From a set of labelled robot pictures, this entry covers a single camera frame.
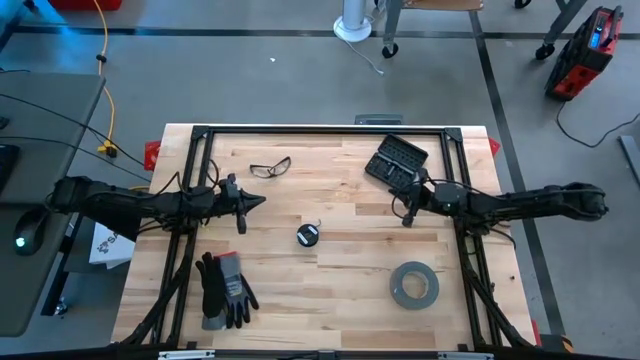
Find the white stand base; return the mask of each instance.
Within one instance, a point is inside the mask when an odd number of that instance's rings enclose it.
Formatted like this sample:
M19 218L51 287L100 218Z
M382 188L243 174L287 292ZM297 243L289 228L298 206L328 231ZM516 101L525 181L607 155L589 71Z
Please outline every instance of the white stand base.
M342 22L342 16L340 16L335 23L333 23L333 32L336 36L347 42L359 42L371 35L371 23L367 18L364 18L362 26L357 30L349 30Z

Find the desk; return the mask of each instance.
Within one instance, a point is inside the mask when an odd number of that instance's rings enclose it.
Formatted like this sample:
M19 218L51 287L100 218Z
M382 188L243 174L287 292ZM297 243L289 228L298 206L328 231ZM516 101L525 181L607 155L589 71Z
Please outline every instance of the desk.
M27 100L87 124L104 79L95 75L0 73L0 94ZM0 97L0 115L10 118L0 130L0 143L20 147L20 157L0 194L0 285L10 295L0 300L0 336L19 336L29 323L42 287L64 237L69 216L53 215L45 240L29 257L13 250L13 230L30 207L42 204L54 183L67 174L76 152L72 147L31 140L2 139L28 136L78 146L84 129L58 116L12 99Z
M165 128L151 192L176 171L183 172L191 129L187 124ZM485 128L462 127L462 131L473 185L500 192ZM260 310L252 312L251 323L242 329L202 330L202 287L192 267L181 346L197 341L198 348L218 350L454 350L459 343L471 343L451 220L420 212L412 229L403 228L390 211L388 187L364 173L383 137L215 134L212 157L221 177L236 173L247 192L264 195L267 201L248 214L246 235L237 234L231 216L212 219L199 229L195 257L207 251L238 251ZM434 178L444 177L438 139L402 137L429 153L426 167ZM281 177L265 180L249 173L249 164L273 165L285 156L291 156L292 165ZM196 166L193 181L197 172ZM177 191L177 185L170 189ZM319 219L319 243L300 246L296 229ZM177 259L182 258L184 241ZM168 244L169 234L161 231L138 237L113 341L128 336L156 300ZM486 236L484 244L495 298L513 325L533 342L513 246L498 236ZM440 283L435 304L421 311L400 308L389 294L391 271L412 260L431 266ZM486 313L478 304L489 339ZM172 314L169 305L164 336Z

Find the gray duct tape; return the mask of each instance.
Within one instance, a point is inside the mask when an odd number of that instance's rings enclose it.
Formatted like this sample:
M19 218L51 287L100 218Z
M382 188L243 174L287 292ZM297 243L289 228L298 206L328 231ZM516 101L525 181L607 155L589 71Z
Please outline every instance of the gray duct tape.
M402 288L402 279L409 273L420 274L426 280L426 286L428 287L427 293L419 299L409 296ZM438 293L440 292L440 285L438 284L436 273L427 265L417 261L410 261L400 265L400 267L391 274L389 285L393 299L398 305L407 310L421 310L431 306L436 302Z

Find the wooden table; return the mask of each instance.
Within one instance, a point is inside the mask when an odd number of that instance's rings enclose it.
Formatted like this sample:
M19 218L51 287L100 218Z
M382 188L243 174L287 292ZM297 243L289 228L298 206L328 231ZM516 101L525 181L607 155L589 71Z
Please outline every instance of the wooden table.
M152 192L176 171L183 172L191 128L167 125ZM485 128L461 129L472 184L499 193ZM438 139L402 137L429 153L426 167L433 178L445 177ZM235 173L247 192L264 195L267 201L248 214L246 235L238 235L232 216L212 219L198 232L195 257L207 251L238 251L260 310L252 312L251 323L242 329L202 330L202 287L193 266L181 345L197 341L198 348L214 349L454 350L457 344L471 344L452 221L421 211L413 228L402 227L391 212L388 187L364 173L382 139L380 135L215 135L212 158L222 175ZM273 165L286 156L291 156L292 165L281 177L265 180L249 172L249 164ZM196 167L194 184L198 171ZM169 189L178 190L176 184ZM398 211L404 213L400 206ZM320 242L312 248L300 246L297 228L320 221ZM138 238L114 341L129 335L157 299L168 243L169 234L161 231ZM484 237L484 244L496 301L533 342L513 245L499 235ZM440 295L427 309L405 310L390 296L390 274L407 261L424 262L437 273ZM418 286L408 284L408 291L415 291L412 285ZM484 337L490 339L486 312L477 302ZM170 305L164 336L172 317Z

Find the gray desk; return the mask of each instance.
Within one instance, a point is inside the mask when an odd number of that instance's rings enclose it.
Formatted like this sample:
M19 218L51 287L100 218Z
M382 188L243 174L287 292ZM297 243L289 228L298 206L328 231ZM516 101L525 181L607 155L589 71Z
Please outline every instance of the gray desk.
M104 79L95 75L0 73L0 94L21 98L87 124ZM31 319L42 287L60 248L69 216L54 215L46 223L40 250L29 257L13 250L17 219L41 204L64 177L75 148L31 140L2 139L28 136L80 144L84 129L60 117L12 99L0 97L0 115L11 123L0 130L0 143L20 147L20 158L0 194L0 336L21 335Z

